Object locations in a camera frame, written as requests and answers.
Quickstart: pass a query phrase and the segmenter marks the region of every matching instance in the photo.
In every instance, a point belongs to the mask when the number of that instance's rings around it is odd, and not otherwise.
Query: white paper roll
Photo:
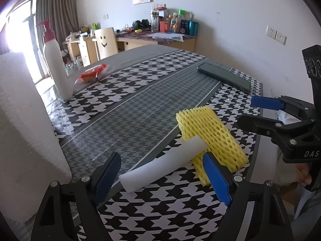
[[[208,148],[207,144],[195,136],[177,148],[151,162],[119,176],[119,181],[127,192],[133,192],[174,172],[193,157]]]

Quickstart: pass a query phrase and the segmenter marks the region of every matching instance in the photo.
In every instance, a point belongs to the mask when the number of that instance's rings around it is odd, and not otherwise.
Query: snack package
[[[108,75],[108,72],[106,71],[108,69],[108,65],[106,64],[99,64],[95,67],[92,67],[86,71],[83,72],[82,75],[76,80],[76,83],[91,83],[95,80],[100,80]]]

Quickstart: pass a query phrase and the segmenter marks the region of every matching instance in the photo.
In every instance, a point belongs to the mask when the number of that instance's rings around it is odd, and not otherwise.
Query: curtain
[[[36,24],[50,19],[51,29],[61,49],[62,42],[70,34],[79,30],[75,0],[37,0]],[[39,47],[43,52],[42,34],[44,27],[37,27]]]
[[[2,31],[0,32],[0,55],[6,54],[10,51],[7,39],[5,36],[5,27],[6,25],[2,28]]]

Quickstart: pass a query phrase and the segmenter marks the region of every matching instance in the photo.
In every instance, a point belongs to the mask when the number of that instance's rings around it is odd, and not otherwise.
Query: switch plate
[[[268,26],[267,29],[266,29],[266,35],[270,36],[272,39],[275,39],[276,30],[274,30],[272,27]]]
[[[278,42],[280,42],[280,43],[282,43],[282,44],[284,45],[284,44],[285,44],[286,36],[283,35],[283,34],[280,33],[280,32],[277,32],[275,39],[276,39]]]

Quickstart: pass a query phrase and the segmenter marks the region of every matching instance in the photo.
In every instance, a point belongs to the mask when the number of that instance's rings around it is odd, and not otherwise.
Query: yellow object
[[[203,186],[210,184],[202,161],[203,154],[207,151],[211,151],[219,163],[227,166],[231,172],[236,172],[248,163],[248,158],[242,148],[210,107],[204,106],[180,111],[176,113],[176,120],[185,141],[199,135],[209,146],[208,149],[192,159],[196,175]]]

